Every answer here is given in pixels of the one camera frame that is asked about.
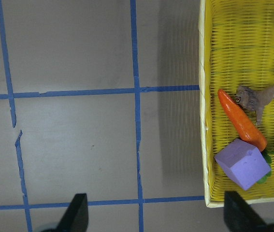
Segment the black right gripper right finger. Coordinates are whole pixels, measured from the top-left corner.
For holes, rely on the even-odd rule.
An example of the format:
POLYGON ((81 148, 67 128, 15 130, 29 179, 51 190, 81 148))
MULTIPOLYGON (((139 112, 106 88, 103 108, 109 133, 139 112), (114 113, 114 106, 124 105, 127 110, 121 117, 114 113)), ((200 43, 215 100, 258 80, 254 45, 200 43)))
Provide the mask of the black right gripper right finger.
POLYGON ((236 191, 225 191, 223 217, 230 232, 274 232, 236 191))

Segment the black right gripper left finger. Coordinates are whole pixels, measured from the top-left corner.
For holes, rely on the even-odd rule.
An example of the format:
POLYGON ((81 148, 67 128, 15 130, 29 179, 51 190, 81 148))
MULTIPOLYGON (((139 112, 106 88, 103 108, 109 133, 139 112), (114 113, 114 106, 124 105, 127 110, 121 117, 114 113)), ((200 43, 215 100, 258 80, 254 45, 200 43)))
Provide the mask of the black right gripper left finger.
POLYGON ((78 193, 65 211, 56 232, 86 232, 88 228, 87 194, 78 193))

